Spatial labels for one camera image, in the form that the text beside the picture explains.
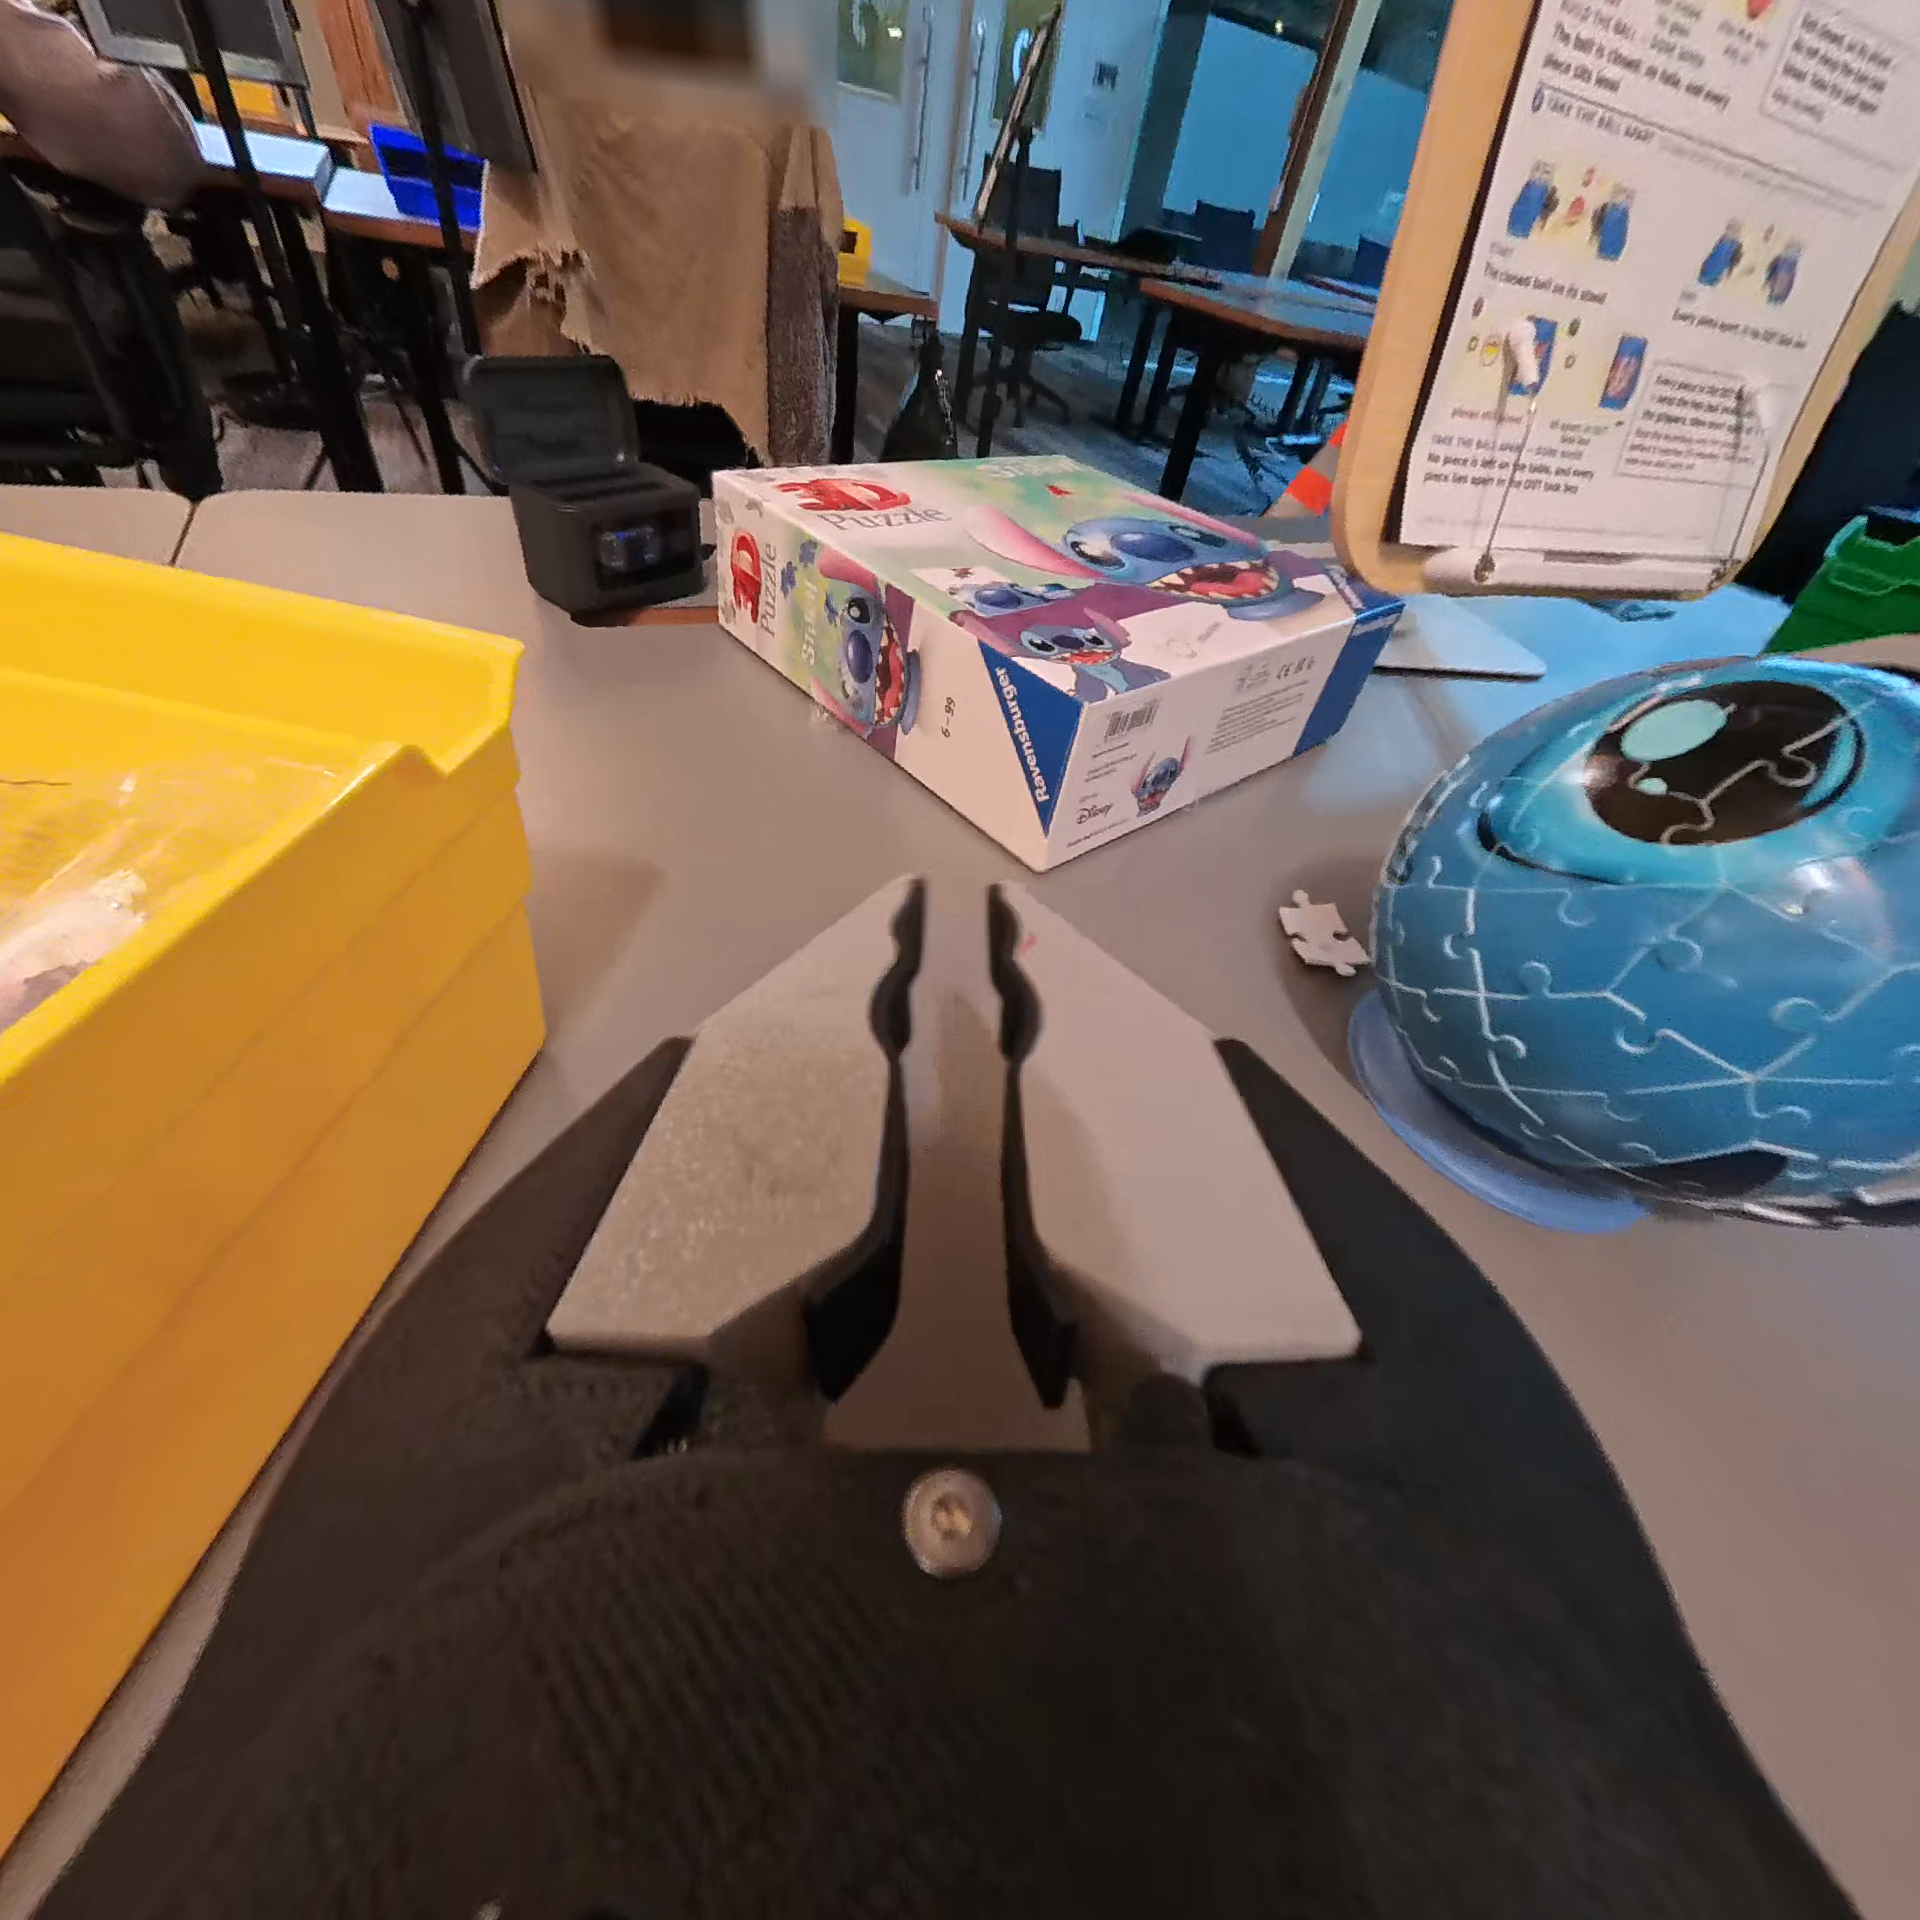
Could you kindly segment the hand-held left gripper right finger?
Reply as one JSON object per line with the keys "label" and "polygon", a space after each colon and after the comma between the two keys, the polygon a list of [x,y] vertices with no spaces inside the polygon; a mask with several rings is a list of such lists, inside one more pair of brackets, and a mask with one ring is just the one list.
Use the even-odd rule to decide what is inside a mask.
{"label": "hand-held left gripper right finger", "polygon": [[1041,1405],[1351,1361],[1361,1329],[1215,1033],[1018,886],[988,896],[1005,1298]]}

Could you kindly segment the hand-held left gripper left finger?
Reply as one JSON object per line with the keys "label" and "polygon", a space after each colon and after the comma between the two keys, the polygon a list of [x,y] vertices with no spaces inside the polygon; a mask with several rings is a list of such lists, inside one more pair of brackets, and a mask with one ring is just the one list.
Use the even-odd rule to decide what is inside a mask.
{"label": "hand-held left gripper left finger", "polygon": [[839,1401],[892,1336],[925,883],[896,878],[685,1042],[546,1325],[556,1357]]}

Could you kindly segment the blue ball stand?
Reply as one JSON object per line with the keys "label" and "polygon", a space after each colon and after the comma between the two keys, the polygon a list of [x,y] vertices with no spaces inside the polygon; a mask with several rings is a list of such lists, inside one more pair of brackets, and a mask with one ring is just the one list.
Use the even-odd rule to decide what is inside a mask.
{"label": "blue ball stand", "polygon": [[1681,1199],[1599,1184],[1537,1166],[1474,1129],[1432,1094],[1411,1067],[1399,1032],[1376,991],[1359,997],[1348,1021],[1356,1087],[1391,1131],[1429,1169],[1483,1205],[1553,1233],[1608,1235],[1653,1219],[1745,1219],[1803,1233],[1845,1229],[1915,1230],[1915,1189],[1855,1194],[1810,1208],[1756,1195]]}

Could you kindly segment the white puzzle piece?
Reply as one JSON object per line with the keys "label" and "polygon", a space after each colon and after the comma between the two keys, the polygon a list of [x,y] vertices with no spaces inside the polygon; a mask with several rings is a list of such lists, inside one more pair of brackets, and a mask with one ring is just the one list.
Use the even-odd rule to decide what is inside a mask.
{"label": "white puzzle piece", "polygon": [[1279,925],[1287,947],[1311,969],[1356,979],[1375,966],[1372,954],[1348,930],[1339,907],[1311,898],[1300,887],[1279,907]]}

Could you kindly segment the blue puzzle ball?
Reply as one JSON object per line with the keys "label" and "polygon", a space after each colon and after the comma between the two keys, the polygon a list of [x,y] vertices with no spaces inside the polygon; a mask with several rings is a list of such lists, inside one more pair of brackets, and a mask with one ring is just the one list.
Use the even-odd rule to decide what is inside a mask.
{"label": "blue puzzle ball", "polygon": [[1423,795],[1372,917],[1411,1067],[1544,1169],[1810,1208],[1915,1189],[1915,667],[1581,688]]}

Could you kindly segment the printed puzzle box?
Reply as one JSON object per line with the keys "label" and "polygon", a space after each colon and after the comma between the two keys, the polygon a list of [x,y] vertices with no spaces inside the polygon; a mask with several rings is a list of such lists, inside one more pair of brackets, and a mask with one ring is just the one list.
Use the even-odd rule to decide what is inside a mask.
{"label": "printed puzzle box", "polygon": [[1033,874],[1312,752],[1402,622],[1064,455],[714,478],[723,630]]}

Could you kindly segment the yellow plastic bin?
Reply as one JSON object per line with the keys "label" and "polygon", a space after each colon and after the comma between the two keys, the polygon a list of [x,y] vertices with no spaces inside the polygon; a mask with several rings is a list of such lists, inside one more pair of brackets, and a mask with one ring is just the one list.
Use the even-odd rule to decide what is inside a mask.
{"label": "yellow plastic bin", "polygon": [[3,1825],[29,1826],[544,1042],[521,646],[4,537],[4,773],[347,773],[4,1027]]}

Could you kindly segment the clear plastic bag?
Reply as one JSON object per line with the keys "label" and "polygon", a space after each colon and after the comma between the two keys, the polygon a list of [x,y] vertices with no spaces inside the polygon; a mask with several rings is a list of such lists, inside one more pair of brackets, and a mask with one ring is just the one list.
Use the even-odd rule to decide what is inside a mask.
{"label": "clear plastic bag", "polygon": [[3,1027],[97,969],[267,831],[345,787],[345,771],[260,750],[4,773]]}

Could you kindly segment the black charging case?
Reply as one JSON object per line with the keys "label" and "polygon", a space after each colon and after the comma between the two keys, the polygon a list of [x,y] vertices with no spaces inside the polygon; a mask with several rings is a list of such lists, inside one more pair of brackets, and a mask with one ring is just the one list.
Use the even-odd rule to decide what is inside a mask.
{"label": "black charging case", "polygon": [[548,606],[609,618],[705,592],[703,495],[643,459],[615,359],[476,355],[464,398],[509,501],[529,586]]}

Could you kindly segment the orange traffic cone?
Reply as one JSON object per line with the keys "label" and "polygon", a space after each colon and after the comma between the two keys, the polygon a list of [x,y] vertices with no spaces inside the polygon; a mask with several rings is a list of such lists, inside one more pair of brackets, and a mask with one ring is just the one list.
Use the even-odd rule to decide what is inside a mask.
{"label": "orange traffic cone", "polygon": [[1333,510],[1338,464],[1348,426],[1341,422],[1320,450],[1284,485],[1282,495],[1264,510],[1264,519],[1296,522],[1324,519]]}

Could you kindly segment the green plastic bin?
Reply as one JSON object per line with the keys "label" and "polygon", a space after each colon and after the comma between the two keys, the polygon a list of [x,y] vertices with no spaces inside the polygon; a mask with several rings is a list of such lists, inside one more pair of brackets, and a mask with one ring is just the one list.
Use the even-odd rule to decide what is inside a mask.
{"label": "green plastic bin", "polygon": [[1764,655],[1797,656],[1885,637],[1919,637],[1915,509],[1884,506],[1848,522]]}

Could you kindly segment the wooden table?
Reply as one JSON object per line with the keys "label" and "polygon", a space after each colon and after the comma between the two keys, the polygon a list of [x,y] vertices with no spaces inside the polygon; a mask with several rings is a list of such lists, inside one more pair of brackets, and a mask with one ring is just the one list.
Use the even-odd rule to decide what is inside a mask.
{"label": "wooden table", "polygon": [[1111,247],[986,227],[951,213],[937,213],[936,225],[972,255],[978,281],[1009,286],[1015,266],[1033,259],[1051,271],[1091,272],[1108,289],[1138,298],[1144,322],[1116,414],[1122,433],[1137,426],[1151,431],[1179,353],[1194,355],[1159,481],[1165,499],[1184,495],[1227,366],[1274,353],[1291,357],[1295,373],[1281,408],[1281,435],[1287,439],[1305,417],[1307,398],[1324,392],[1329,377],[1359,368],[1376,319],[1370,304],[1304,281],[1216,274],[1175,261],[1125,256]]}

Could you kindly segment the brown cloth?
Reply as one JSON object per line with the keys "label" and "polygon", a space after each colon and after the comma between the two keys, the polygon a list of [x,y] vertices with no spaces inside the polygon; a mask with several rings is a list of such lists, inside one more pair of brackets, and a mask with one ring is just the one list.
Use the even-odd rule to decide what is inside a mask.
{"label": "brown cloth", "polygon": [[831,133],[577,88],[521,98],[535,170],[489,166],[471,266],[484,353],[597,353],[634,401],[721,409],[762,464],[825,464],[847,227]]}

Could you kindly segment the blue plastic bin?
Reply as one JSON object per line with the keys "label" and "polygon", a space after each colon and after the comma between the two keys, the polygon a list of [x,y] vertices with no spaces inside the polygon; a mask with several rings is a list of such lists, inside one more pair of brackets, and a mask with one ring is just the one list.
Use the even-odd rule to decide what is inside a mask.
{"label": "blue plastic bin", "polygon": [[[379,121],[369,125],[369,142],[377,173],[385,177],[396,209],[420,225],[441,225],[441,193],[427,142],[410,128]],[[484,211],[489,166],[455,147],[441,153],[453,219],[464,233],[479,233]]]}

